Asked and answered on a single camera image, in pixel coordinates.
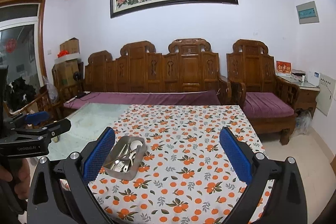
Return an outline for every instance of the beige floor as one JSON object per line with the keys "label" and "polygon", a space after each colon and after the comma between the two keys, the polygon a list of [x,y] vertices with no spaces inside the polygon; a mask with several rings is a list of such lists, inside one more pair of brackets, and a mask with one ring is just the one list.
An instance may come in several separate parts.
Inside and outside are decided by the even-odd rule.
{"label": "beige floor", "polygon": [[260,136],[267,156],[273,160],[296,159],[305,188],[308,224],[320,215],[336,188],[336,177],[322,149],[312,135],[299,135],[282,146],[278,134]]}

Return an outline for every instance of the finger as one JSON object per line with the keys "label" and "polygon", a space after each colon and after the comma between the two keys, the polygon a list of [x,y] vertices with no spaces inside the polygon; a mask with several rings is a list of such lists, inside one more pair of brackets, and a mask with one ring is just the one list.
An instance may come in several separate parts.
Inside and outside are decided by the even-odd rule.
{"label": "finger", "polygon": [[5,181],[12,181],[13,176],[3,166],[0,165],[0,179]]}
{"label": "finger", "polygon": [[30,176],[30,168],[27,159],[22,159],[22,166],[17,176],[20,181],[24,181],[28,176]]}
{"label": "finger", "polygon": [[14,191],[17,194],[17,196],[19,197],[19,199],[27,199],[28,198],[29,183],[30,183],[30,176],[28,176],[24,181],[15,185]]}

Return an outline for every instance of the purple cushion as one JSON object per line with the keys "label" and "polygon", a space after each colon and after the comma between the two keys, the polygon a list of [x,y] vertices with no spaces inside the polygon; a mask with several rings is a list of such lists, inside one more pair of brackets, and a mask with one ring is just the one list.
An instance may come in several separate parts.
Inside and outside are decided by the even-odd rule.
{"label": "purple cushion", "polygon": [[270,92],[247,92],[243,111],[247,118],[281,118],[294,114],[293,108]]}
{"label": "purple cushion", "polygon": [[92,92],[80,99],[65,103],[64,107],[79,109],[86,103],[123,105],[220,105],[215,90],[189,93],[118,93]]}

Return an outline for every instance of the red round door decoration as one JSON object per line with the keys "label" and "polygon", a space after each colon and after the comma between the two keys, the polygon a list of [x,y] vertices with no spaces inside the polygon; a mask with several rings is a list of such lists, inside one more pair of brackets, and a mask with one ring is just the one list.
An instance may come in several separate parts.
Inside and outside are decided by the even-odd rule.
{"label": "red round door decoration", "polygon": [[16,40],[14,38],[11,38],[6,43],[6,52],[12,53],[14,52],[16,48]]}

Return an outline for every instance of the carved wooden backrest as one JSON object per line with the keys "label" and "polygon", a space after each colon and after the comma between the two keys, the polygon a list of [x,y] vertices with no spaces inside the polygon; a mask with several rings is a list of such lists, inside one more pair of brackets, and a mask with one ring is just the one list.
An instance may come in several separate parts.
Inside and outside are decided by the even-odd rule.
{"label": "carved wooden backrest", "polygon": [[227,75],[231,81],[243,82],[248,92],[273,92],[274,58],[261,41],[240,39],[226,54]]}
{"label": "carved wooden backrest", "polygon": [[[201,38],[175,40],[168,49],[166,55],[155,53],[152,43],[141,41],[122,47],[121,57],[116,60],[106,51],[94,53],[85,67],[86,88],[107,92],[194,92],[218,88],[218,54],[211,52],[209,42]],[[103,58],[93,62],[98,56]]]}

